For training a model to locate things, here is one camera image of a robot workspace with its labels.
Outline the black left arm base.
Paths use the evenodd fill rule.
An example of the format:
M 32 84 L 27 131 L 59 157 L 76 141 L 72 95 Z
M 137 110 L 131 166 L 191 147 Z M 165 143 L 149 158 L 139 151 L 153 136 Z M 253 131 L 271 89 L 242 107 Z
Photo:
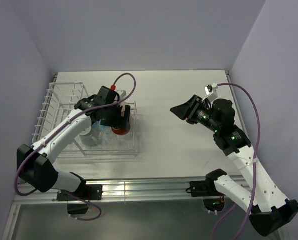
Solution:
M 97 210 L 97 208 L 90 203 L 92 201 L 99 201 L 101 198 L 102 185 L 87 184 L 78 192 L 67 193 L 64 190 L 59 190 L 56 200 L 58 202 L 67 202 L 68 214 L 80 217 L 87 213 L 91 213 L 92 210 Z

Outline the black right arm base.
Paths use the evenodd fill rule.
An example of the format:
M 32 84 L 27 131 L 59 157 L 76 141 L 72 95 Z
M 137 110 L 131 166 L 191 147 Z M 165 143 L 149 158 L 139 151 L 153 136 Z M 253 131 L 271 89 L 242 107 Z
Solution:
M 216 169 L 205 176 L 204 180 L 191 181 L 189 187 L 185 190 L 191 197 L 218 197 L 211 202 L 210 199 L 204 200 L 203 204 L 206 210 L 211 212 L 223 211 L 225 207 L 224 194 L 216 190 L 214 181 L 221 176 L 226 176 L 227 173 L 221 169 Z

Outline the orange black mug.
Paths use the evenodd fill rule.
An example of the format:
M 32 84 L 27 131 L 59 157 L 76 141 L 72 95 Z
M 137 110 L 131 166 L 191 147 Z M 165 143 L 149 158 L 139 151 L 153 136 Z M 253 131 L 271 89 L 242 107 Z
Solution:
M 117 135 L 117 136 L 124 136 L 124 135 L 127 135 L 130 131 L 130 128 L 115 128 L 115 127 L 112 127 L 111 128 L 112 132 Z

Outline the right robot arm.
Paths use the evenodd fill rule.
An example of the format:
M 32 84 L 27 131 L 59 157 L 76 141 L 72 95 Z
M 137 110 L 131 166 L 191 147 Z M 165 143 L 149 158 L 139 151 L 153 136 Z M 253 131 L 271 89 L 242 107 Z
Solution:
M 234 124 L 232 102 L 216 99 L 210 102 L 194 95 L 186 103 L 170 108 L 170 112 L 188 124 L 201 124 L 213 132 L 213 140 L 223 154 L 236 166 L 250 193 L 235 183 L 221 169 L 206 175 L 205 192 L 223 194 L 246 211 L 255 231 L 268 236 L 289 223 L 298 212 L 296 200 L 288 199 L 269 177 L 260 161 L 253 158 L 254 148 L 245 133 Z

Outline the light blue cream-lined mug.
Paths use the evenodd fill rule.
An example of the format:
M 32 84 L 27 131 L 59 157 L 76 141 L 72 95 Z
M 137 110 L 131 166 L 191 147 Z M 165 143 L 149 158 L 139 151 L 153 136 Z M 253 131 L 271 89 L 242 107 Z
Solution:
M 101 134 L 107 134 L 111 132 L 111 127 L 108 126 L 104 126 L 101 125 L 99 121 L 97 121 L 96 123 L 94 123 L 91 128 L 97 132 L 97 133 L 101 133 Z

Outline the beige cup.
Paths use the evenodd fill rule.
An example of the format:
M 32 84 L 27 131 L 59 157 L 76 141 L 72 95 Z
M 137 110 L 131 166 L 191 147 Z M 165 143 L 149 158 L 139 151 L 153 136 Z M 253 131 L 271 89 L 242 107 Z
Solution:
M 133 106 L 129 103 L 126 102 L 122 102 L 120 104 L 120 106 L 122 107 L 121 109 L 121 117 L 124 121 L 129 122 L 130 126 L 133 126 L 134 123 L 134 119 L 133 119 Z

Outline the grey footed mug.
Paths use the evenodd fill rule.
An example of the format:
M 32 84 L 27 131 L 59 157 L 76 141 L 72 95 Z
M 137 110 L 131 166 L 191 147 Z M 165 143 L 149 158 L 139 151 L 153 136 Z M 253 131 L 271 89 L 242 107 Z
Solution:
M 99 130 L 88 127 L 79 134 L 81 142 L 88 147 L 93 147 L 99 144 Z

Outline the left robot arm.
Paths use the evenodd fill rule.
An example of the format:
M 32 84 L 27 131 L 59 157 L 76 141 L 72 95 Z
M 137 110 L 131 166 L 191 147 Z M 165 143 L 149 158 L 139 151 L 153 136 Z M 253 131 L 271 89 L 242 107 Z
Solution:
M 98 94 L 79 100 L 70 114 L 47 136 L 31 146 L 21 145 L 16 152 L 17 173 L 14 189 L 20 196 L 18 179 L 36 191 L 66 191 L 75 200 L 86 195 L 86 181 L 72 172 L 61 172 L 53 166 L 62 151 L 94 123 L 110 127 L 115 134 L 130 131 L 131 107 L 114 90 L 102 86 Z

